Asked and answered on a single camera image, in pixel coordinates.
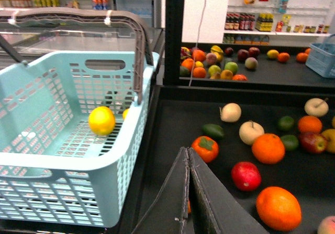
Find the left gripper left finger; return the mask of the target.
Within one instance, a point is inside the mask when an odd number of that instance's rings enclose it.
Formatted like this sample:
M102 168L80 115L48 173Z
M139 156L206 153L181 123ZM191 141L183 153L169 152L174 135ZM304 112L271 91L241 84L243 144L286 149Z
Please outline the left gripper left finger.
M132 233L184 233L188 196L189 154L181 147L155 200Z

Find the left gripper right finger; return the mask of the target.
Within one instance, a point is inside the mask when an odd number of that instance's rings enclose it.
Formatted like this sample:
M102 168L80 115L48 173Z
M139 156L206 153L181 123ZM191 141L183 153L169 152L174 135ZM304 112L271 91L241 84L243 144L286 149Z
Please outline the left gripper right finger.
M192 148L187 149L195 233L268 233L230 194Z

